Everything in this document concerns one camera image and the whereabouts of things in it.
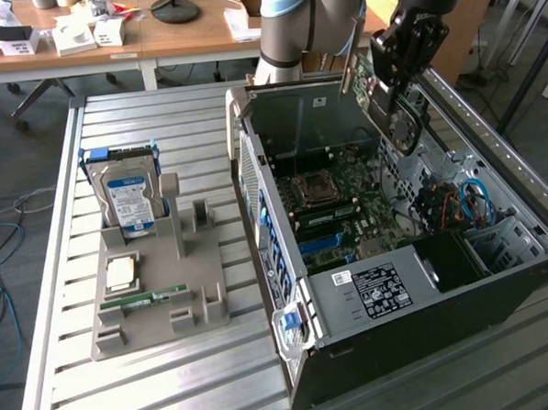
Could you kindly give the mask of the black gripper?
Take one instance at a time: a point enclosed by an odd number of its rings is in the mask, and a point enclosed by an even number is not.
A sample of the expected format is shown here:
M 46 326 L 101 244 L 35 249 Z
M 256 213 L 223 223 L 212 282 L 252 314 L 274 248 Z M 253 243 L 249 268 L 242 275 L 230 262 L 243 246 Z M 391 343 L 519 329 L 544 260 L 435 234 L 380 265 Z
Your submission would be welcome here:
M 448 35 L 442 21 L 458 0 L 397 0 L 387 29 L 371 39 L 377 79 L 386 87 L 403 86 L 423 71 Z

